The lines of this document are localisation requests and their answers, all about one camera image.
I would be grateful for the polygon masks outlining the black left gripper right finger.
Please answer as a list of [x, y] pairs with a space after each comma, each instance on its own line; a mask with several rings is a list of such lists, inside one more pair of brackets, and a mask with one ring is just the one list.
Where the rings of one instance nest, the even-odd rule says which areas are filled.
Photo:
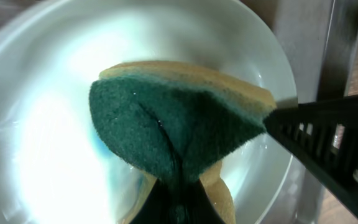
[[358, 95], [275, 109], [264, 124], [358, 218]]

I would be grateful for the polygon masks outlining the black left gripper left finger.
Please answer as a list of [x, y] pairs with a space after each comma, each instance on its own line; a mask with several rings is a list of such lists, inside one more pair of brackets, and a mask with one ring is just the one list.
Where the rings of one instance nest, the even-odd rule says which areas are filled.
[[166, 184], [156, 181], [131, 224], [223, 224], [200, 180], [172, 194]]

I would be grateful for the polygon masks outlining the green yellow sponge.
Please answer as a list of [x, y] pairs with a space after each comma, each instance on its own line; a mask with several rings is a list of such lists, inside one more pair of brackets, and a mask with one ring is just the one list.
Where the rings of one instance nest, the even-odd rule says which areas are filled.
[[126, 215], [131, 223], [156, 181], [178, 195], [201, 181], [224, 223], [234, 223], [223, 159], [264, 134], [275, 109], [268, 90], [215, 70], [171, 61], [129, 62], [102, 71], [89, 91], [102, 142], [145, 176]]

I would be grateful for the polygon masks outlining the white plate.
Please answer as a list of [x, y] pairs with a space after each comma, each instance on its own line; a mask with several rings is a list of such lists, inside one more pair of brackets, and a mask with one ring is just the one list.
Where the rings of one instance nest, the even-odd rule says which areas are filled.
[[288, 59], [238, 1], [46, 1], [0, 30], [0, 223], [121, 223], [142, 174], [99, 140], [90, 85], [122, 62], [219, 70], [298, 103]]

